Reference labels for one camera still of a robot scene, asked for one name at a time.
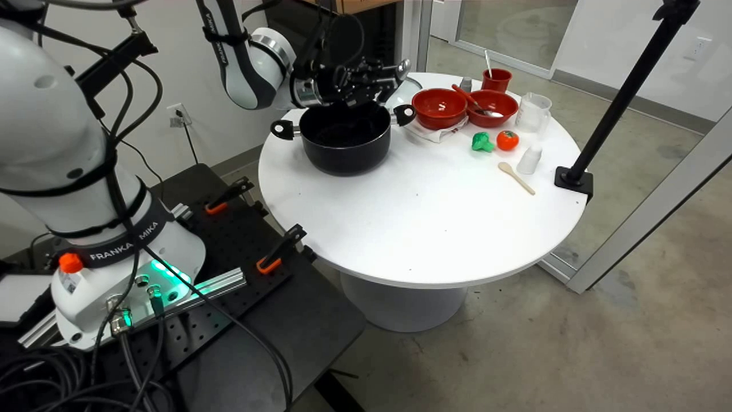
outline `pot handle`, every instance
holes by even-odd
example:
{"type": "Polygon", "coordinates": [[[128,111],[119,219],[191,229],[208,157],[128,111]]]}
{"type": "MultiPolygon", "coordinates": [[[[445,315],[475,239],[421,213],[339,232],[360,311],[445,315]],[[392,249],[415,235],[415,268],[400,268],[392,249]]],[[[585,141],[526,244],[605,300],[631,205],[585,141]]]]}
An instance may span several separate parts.
{"type": "Polygon", "coordinates": [[[273,121],[271,126],[271,133],[278,136],[279,139],[292,139],[295,130],[298,129],[292,126],[292,121],[284,121],[284,119],[273,121]]]}
{"type": "Polygon", "coordinates": [[[411,105],[395,105],[393,116],[399,126],[407,126],[415,119],[415,107],[411,105]]]}

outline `red cap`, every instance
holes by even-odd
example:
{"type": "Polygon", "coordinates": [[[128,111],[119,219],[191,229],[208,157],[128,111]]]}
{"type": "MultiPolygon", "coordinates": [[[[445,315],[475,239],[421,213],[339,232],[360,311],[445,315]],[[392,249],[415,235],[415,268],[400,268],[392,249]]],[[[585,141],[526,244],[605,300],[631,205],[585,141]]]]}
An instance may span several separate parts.
{"type": "Polygon", "coordinates": [[[84,261],[83,261],[83,256],[79,256],[76,251],[65,251],[63,256],[60,256],[60,271],[65,272],[65,274],[74,274],[74,272],[79,272],[79,271],[83,271],[84,268],[84,261]]]}

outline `red bowl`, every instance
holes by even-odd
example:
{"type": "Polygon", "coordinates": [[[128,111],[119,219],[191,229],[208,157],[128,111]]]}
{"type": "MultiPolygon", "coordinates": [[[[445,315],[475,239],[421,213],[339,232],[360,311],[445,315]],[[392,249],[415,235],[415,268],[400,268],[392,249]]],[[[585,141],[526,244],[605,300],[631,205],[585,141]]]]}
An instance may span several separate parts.
{"type": "Polygon", "coordinates": [[[421,126],[440,130],[464,119],[466,100],[454,89],[423,89],[415,94],[411,107],[421,126]]]}
{"type": "Polygon", "coordinates": [[[474,91],[471,95],[474,100],[478,100],[480,107],[503,114],[503,116],[489,116],[469,107],[466,116],[471,119],[471,123],[480,129],[501,129],[512,114],[519,111],[519,102],[503,91],[480,89],[480,91],[474,91]]]}

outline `round white table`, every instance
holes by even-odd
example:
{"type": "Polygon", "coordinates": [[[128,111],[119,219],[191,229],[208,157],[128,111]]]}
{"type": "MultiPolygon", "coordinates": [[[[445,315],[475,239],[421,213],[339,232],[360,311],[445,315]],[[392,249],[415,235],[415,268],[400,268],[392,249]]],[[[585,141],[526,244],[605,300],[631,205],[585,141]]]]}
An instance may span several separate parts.
{"type": "MultiPolygon", "coordinates": [[[[425,87],[461,82],[409,75],[425,87]]],[[[559,121],[552,119],[543,138],[525,136],[510,153],[474,153],[478,130],[466,123],[434,145],[393,123],[385,162],[360,177],[324,173],[308,162],[300,138],[271,136],[259,162],[260,192],[281,226],[306,229],[304,244],[344,272],[344,292],[371,322],[393,331],[431,330],[458,313],[466,285],[547,256],[585,208],[585,194],[553,185],[555,165],[578,156],[559,121]],[[518,165],[528,145],[543,147],[536,173],[526,177],[536,194],[497,166],[518,165]]]]}

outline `black pole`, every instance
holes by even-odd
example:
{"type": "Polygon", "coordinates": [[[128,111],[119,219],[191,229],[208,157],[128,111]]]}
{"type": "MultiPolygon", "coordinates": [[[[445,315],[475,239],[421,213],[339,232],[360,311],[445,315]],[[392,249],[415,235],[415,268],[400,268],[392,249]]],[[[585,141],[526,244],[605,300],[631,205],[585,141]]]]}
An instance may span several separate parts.
{"type": "Polygon", "coordinates": [[[654,13],[654,21],[661,21],[657,35],[653,37],[633,71],[615,94],[612,107],[598,123],[590,141],[578,153],[573,170],[555,166],[553,185],[585,192],[592,196],[592,173],[585,171],[589,165],[592,162],[592,157],[598,156],[598,150],[601,149],[601,145],[607,141],[630,102],[637,98],[638,89],[665,52],[679,27],[686,26],[686,21],[694,15],[698,5],[700,0],[663,0],[663,7],[654,13]]]}

